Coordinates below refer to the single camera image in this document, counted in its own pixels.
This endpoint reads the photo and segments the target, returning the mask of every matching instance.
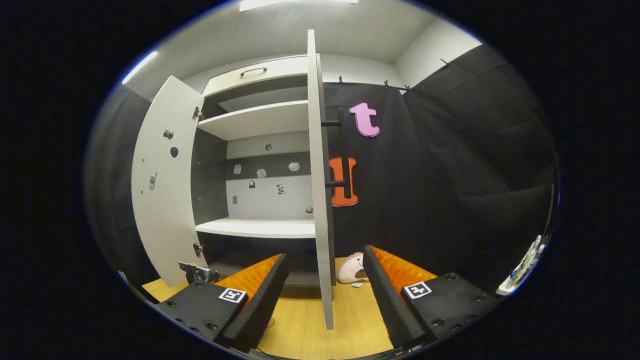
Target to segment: plush toy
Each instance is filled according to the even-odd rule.
[[[362,266],[363,259],[364,255],[361,252],[356,252],[346,258],[340,266],[338,266],[338,270],[336,271],[338,281],[344,284],[356,282],[358,280],[369,281],[369,278],[367,278],[367,275],[364,272],[364,267]]]

